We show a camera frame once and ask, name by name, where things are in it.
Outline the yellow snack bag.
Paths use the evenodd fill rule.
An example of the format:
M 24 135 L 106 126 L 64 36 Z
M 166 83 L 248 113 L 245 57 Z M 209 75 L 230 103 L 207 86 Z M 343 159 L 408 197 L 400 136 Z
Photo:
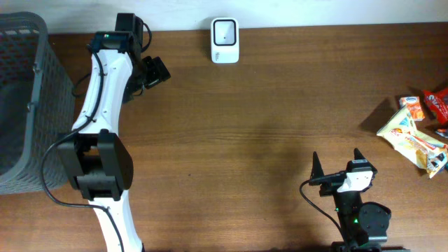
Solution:
M 417 129 L 408 108 L 400 108 L 377 132 L 395 151 L 433 178 L 447 165 L 447 144 Z

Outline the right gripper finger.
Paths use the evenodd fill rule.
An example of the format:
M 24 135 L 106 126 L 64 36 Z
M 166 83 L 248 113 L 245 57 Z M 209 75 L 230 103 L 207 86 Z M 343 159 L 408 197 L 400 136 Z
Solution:
M 354 162 L 367 162 L 367 159 L 364 157 L 364 155 L 359 151 L 358 148 L 354 148 L 353 150 L 354 154 Z
M 311 176 L 310 179 L 319 179 L 324 176 L 323 169 L 321 166 L 321 162 L 319 160 L 318 153 L 316 151 L 313 152 L 312 155 L 312 168 L 311 168 Z

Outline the orange small packet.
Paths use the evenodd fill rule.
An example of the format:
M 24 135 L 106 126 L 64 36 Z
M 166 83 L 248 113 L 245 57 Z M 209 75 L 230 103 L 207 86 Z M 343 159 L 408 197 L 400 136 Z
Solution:
M 409 110 L 415 121 L 419 122 L 425 119 L 419 97 L 401 97 L 399 104 L 401 107 L 405 106 Z

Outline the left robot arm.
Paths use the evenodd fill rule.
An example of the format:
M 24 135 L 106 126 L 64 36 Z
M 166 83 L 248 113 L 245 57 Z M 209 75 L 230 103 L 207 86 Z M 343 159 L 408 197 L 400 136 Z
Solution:
M 134 177 L 130 153 L 119 137 L 121 106 L 167 81 L 159 57 L 142 57 L 148 25 L 133 13 L 119 13 L 113 31 L 98 31 L 89 44 L 90 82 L 71 132 L 56 144 L 71 187 L 97 215 L 107 251 L 144 251 L 130 209 Z

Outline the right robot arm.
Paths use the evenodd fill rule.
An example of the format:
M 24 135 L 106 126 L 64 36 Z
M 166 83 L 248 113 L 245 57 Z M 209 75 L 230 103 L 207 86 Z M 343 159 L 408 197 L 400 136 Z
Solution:
M 372 187 L 377 169 L 356 148 L 346 169 L 325 174 L 319 156 L 312 155 L 310 178 L 301 183 L 299 191 L 303 199 L 315 210 L 335 224 L 342 241 L 334 241 L 329 250 L 336 252 L 406 251 L 403 247 L 385 247 L 391 210 L 377 202 L 364 202 L 361 194 Z M 303 192 L 305 185 L 318 186 L 321 197 L 331 196 L 338 219 L 334 219 L 313 203 Z

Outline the dark crinkled wrapper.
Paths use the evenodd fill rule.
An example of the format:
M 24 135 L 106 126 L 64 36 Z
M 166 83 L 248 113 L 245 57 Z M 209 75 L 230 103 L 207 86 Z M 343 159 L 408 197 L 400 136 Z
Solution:
M 446 139 L 448 138 L 448 129 L 447 128 L 445 128 L 445 129 L 437 129 L 437 130 L 435 130 L 435 133 L 440 135 L 441 137 L 446 138 Z

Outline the red snack packet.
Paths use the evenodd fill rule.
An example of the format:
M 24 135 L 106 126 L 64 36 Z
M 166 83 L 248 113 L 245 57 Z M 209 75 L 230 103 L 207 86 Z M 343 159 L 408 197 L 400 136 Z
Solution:
M 439 92 L 423 91 L 424 102 L 441 125 L 447 124 L 447 88 Z

